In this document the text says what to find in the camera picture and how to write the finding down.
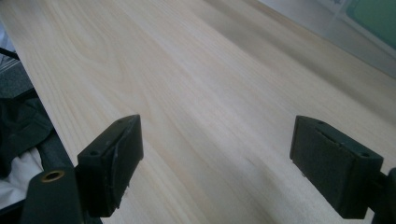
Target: wood grain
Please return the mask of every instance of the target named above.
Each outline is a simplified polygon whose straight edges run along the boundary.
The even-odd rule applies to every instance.
[[[74,163],[141,115],[145,158],[105,223],[361,223],[291,163],[296,115],[395,166],[395,80],[256,1],[2,0],[0,19]]]

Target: green panel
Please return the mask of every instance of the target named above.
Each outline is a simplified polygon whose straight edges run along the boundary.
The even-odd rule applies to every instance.
[[[396,0],[353,0],[346,14],[396,49]]]

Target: white cloth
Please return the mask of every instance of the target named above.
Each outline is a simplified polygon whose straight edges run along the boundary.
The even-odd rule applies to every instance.
[[[40,154],[34,147],[11,163],[11,173],[0,179],[0,209],[26,198],[29,181],[43,172]]]

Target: black cable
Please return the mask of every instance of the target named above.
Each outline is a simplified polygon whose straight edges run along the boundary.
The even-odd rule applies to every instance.
[[[17,53],[11,52],[11,51],[3,49],[3,48],[0,48],[0,53],[4,54],[4,55],[6,55],[6,56],[8,56],[10,58],[13,58],[13,59],[16,59],[16,60],[20,61],[20,57],[18,56]]]

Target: light wood surface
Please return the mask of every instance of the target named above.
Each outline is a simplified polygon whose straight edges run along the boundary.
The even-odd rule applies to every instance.
[[[105,223],[361,223],[291,163],[296,115],[396,166],[395,80],[254,0],[0,0],[0,19],[74,163],[141,115],[145,158]]]

